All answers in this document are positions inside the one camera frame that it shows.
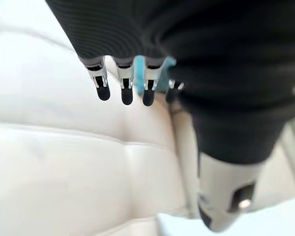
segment seat seam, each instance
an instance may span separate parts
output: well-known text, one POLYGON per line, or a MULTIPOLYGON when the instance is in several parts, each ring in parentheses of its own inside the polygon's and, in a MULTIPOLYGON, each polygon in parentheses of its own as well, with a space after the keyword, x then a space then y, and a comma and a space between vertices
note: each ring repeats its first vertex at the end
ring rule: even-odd
POLYGON ((83 138, 95 138, 95 139, 102 139, 105 141, 111 141, 114 143, 120 143, 124 146, 145 146, 145 147, 155 147, 163 150, 167 150, 170 153, 174 154, 176 156, 176 153, 171 150, 169 147, 162 146, 159 144, 151 143, 151 142, 137 142, 137 141, 123 141, 118 138, 114 138, 109 135, 105 134, 96 134, 86 131, 80 131, 76 129, 66 129, 66 128, 56 128, 56 127, 48 127, 48 126, 36 126, 36 125, 24 125, 24 124, 17 124, 17 123, 0 123, 0 128, 6 127, 10 129, 15 130, 25 130, 29 132, 38 131, 38 132, 44 132, 44 133, 52 133, 52 134, 63 134, 67 136, 77 136, 77 137, 83 137, 83 138))

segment black fingertip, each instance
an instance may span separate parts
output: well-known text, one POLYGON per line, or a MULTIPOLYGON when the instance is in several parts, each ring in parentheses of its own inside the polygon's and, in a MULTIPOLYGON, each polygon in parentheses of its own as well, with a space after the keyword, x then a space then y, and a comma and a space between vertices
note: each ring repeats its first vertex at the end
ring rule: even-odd
POLYGON ((107 101, 110 98, 110 90, 109 90, 109 86, 107 84, 106 87, 99 87, 96 88, 97 89, 97 95, 99 97, 100 100, 102 101, 107 101))
POLYGON ((143 92, 143 104, 147 107, 153 104, 154 102, 155 91, 153 90, 144 90, 143 92))
POLYGON ((130 105, 133 101, 132 88, 124 88, 121 90, 121 99, 124 105, 130 105))

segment white leather upholstery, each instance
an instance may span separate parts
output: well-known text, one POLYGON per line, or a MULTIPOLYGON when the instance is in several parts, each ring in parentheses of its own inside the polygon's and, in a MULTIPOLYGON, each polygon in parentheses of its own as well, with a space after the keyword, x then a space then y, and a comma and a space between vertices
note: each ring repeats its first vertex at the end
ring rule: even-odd
POLYGON ((0 4, 0 236, 155 236, 156 213, 188 216, 163 104, 124 106, 110 73, 100 101, 45 2, 0 4))

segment white couch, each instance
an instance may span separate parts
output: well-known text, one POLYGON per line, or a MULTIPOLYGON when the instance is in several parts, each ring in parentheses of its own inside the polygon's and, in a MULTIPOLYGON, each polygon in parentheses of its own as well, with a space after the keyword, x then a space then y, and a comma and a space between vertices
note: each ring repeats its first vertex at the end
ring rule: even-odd
MULTIPOLYGON (((107 63, 102 102, 43 0, 0 1, 0 236, 155 236, 158 212, 197 217, 190 115, 124 106, 107 63)), ((255 209, 295 197, 277 156, 255 209)))

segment white cushion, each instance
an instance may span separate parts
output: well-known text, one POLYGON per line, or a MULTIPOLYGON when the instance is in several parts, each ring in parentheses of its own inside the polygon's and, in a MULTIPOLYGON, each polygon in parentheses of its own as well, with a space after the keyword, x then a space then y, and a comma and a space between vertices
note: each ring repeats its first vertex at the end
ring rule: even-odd
POLYGON ((0 236, 156 235, 188 215, 171 117, 109 74, 103 102, 77 56, 0 33, 0 236))

